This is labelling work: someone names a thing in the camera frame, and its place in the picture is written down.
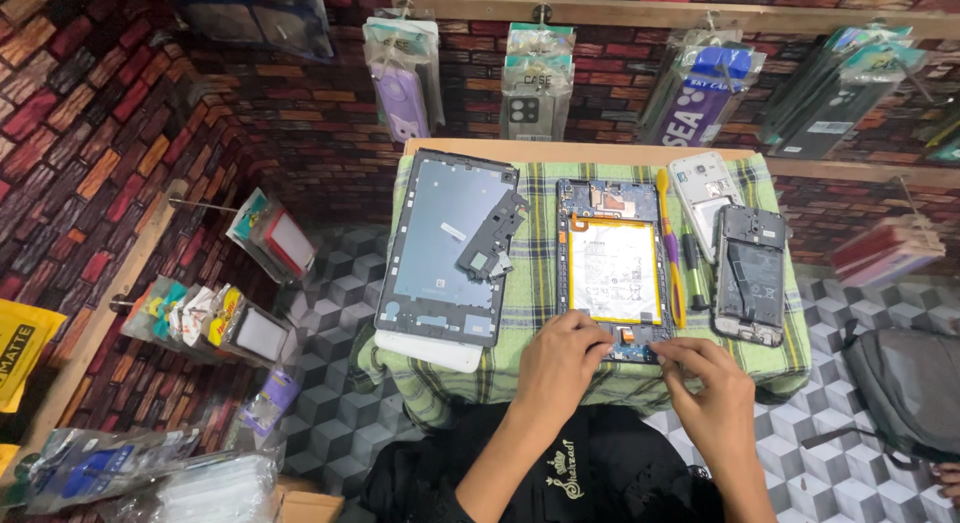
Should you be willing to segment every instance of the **cardboard box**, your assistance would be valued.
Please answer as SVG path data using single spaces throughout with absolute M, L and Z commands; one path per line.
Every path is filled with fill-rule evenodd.
M 344 508 L 343 497 L 318 493 L 313 481 L 280 476 L 273 496 L 279 509 L 274 523 L 333 523 Z

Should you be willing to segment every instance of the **brick wallpaper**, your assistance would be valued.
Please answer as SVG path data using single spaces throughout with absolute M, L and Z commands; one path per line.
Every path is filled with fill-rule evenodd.
M 640 0 L 727 2 L 804 7 L 876 8 L 948 13 L 960 12 L 960 0 Z M 376 97 L 363 59 L 360 26 L 374 8 L 390 0 L 324 0 L 338 53 L 335 63 L 321 65 L 278 53 L 228 48 L 187 38 L 183 42 L 197 70 L 231 88 L 223 100 L 243 124 L 256 146 L 255 159 L 270 176 L 271 188 L 307 221 L 370 221 L 390 217 L 399 143 L 391 143 L 378 125 Z M 440 84 L 447 124 L 436 136 L 495 139 L 499 136 L 500 75 L 508 22 L 440 20 Z M 566 139 L 572 142 L 629 144 L 636 114 L 642 109 L 663 55 L 668 30 L 619 26 L 578 26 L 574 50 L 576 85 L 570 102 Z M 812 36 L 746 34 L 745 41 L 769 56 L 762 75 L 739 111 L 718 136 L 718 148 L 762 150 L 753 133 L 774 88 L 781 85 L 816 45 Z M 960 87 L 960 41 L 923 40 L 930 51 L 921 72 L 935 98 Z M 934 165 L 925 161 L 914 130 L 940 119 L 943 110 L 904 84 L 856 127 L 855 136 L 837 146 L 830 158 L 888 165 Z M 834 201 L 837 185 L 817 186 L 791 202 Z M 956 191 L 940 191 L 953 197 Z M 834 241 L 818 234 L 812 223 L 861 226 L 867 212 L 851 210 L 838 223 L 830 213 L 807 212 L 798 228 L 799 257 L 824 262 Z M 948 222 L 942 211 L 935 222 Z M 955 233 L 951 225 L 945 227 Z
M 31 382 L 77 345 L 172 180 L 187 182 L 188 200 L 222 204 L 258 182 L 222 87 L 154 33 L 147 10 L 144 0 L 0 0 L 0 297 L 69 318 Z M 215 286 L 244 273 L 235 282 L 269 303 L 276 287 L 223 237 L 231 215 L 178 208 L 130 296 L 157 274 Z M 120 335 L 122 321 L 61 423 L 204 424 L 202 450 L 215 450 L 252 370 L 188 362 Z

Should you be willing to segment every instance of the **person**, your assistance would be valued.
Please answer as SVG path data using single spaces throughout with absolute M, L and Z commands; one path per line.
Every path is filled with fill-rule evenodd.
M 613 336 L 581 311 L 523 350 L 509 404 L 474 405 L 452 430 L 394 442 L 366 476 L 378 521 L 776 521 L 754 434 L 753 380 L 709 339 L 652 344 L 673 408 L 712 481 L 627 406 L 580 406 Z M 688 391 L 685 377 L 703 388 Z

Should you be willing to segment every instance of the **hand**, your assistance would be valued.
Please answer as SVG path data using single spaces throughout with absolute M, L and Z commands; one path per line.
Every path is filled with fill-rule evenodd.
M 511 410 L 542 427 L 553 441 L 577 410 L 613 342 L 612 334 L 577 309 L 550 318 L 520 355 Z
M 940 496 L 952 500 L 954 507 L 960 508 L 960 463 L 934 465 L 933 474 L 937 477 L 937 484 L 943 486 Z
M 737 469 L 756 460 L 756 387 L 734 358 L 709 339 L 677 337 L 650 347 L 659 355 L 663 382 L 679 421 L 710 471 Z M 702 390 L 696 394 L 687 390 L 680 364 L 700 378 Z

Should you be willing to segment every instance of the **black cloth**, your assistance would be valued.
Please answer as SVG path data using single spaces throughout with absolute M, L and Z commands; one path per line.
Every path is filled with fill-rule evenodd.
M 508 404 L 468 406 L 452 430 L 393 442 L 361 504 L 385 523 L 473 523 L 453 492 Z M 501 522 L 723 521 L 719 491 L 691 473 L 659 431 L 627 406 L 580 406 L 513 493 Z

